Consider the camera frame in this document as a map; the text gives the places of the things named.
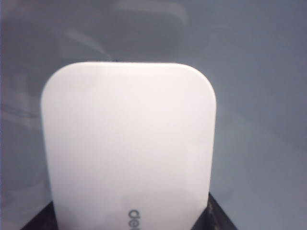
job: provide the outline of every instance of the gray background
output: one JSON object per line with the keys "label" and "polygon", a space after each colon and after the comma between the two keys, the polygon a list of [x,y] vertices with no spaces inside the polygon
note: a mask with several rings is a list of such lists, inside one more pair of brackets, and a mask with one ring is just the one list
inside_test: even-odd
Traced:
{"label": "gray background", "polygon": [[1,2],[1,226],[51,200],[39,97],[86,60],[179,62],[217,95],[211,193],[238,229],[306,229],[305,0]]}

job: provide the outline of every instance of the glass surface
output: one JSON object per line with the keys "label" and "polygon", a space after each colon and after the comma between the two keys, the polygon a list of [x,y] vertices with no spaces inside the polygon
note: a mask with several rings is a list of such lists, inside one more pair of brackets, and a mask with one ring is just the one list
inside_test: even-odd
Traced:
{"label": "glass surface", "polygon": [[1,226],[51,200],[40,94],[79,61],[179,62],[217,96],[211,193],[238,229],[306,229],[307,2],[1,2]]}

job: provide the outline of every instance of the black base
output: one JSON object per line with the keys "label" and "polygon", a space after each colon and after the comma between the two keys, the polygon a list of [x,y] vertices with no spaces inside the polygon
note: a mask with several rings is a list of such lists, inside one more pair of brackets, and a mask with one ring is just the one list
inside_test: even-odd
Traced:
{"label": "black base", "polygon": [[[48,204],[22,230],[58,230],[53,203]],[[192,230],[237,230],[211,194]]]}

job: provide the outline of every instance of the rounded rectangle device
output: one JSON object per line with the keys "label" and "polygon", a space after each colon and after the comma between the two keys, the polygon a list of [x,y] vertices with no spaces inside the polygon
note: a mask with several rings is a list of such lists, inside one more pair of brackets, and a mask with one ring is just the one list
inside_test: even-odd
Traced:
{"label": "rounded rectangle device", "polygon": [[41,108],[60,230],[189,230],[206,208],[216,98],[196,69],[71,64]]}

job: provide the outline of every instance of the white device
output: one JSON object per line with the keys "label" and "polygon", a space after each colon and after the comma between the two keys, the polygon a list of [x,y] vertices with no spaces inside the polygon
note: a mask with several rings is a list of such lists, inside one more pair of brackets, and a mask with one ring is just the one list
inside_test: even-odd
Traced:
{"label": "white device", "polygon": [[83,62],[47,82],[47,164],[60,230],[190,230],[207,206],[216,98],[176,63]]}

